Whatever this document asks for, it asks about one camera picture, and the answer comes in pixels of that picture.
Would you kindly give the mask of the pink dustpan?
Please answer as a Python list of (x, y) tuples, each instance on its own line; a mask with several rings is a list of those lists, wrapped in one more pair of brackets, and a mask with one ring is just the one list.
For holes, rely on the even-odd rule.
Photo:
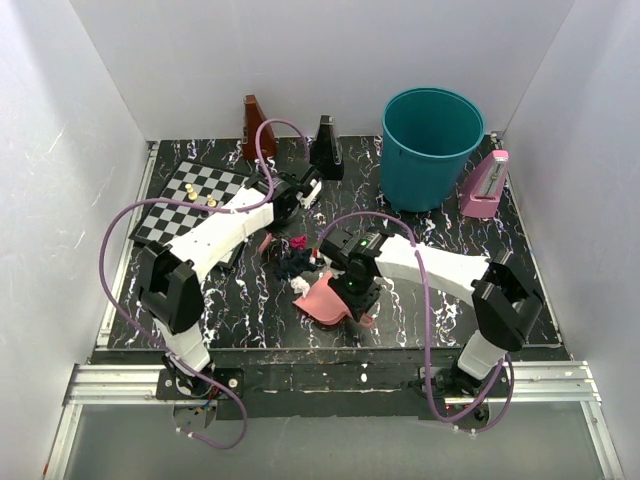
[(306, 292), (293, 304), (312, 320), (323, 326), (335, 326), (344, 319), (355, 320), (365, 328), (372, 328), (374, 319), (367, 313), (353, 317), (347, 305), (338, 294), (329, 286), (329, 281), (336, 276), (328, 271), (324, 273)]

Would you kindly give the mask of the pink hand brush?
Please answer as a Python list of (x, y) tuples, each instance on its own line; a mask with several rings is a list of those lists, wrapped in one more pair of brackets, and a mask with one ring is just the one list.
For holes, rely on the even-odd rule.
[(262, 254), (269, 247), (269, 245), (271, 244), (272, 240), (273, 240), (273, 235), (271, 233), (267, 233), (265, 235), (265, 238), (263, 239), (263, 241), (261, 242), (261, 244), (258, 247), (258, 252), (260, 254)]

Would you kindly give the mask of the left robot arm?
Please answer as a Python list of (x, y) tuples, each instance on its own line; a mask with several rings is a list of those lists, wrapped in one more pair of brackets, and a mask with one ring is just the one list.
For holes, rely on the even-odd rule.
[(322, 177), (313, 166), (271, 178), (256, 173), (223, 202), (221, 213), (208, 207), (199, 224), (144, 247), (138, 299), (168, 350), (165, 365), (172, 380), (188, 398), (203, 399), (213, 386), (211, 357), (199, 327), (205, 309), (201, 283), (255, 232), (280, 226), (299, 208), (309, 208), (321, 189)]

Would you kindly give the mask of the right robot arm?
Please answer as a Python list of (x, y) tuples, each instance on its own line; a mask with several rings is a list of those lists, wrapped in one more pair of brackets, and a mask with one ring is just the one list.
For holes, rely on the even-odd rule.
[(421, 284), (422, 272), (431, 288), (471, 306), (477, 329), (439, 381), (464, 397), (479, 395), (497, 362), (523, 348), (544, 306), (533, 276), (507, 250), (492, 258), (461, 255), (369, 229), (360, 236), (334, 230), (322, 240), (320, 253), (342, 273), (328, 287), (356, 317), (378, 299), (377, 278)]

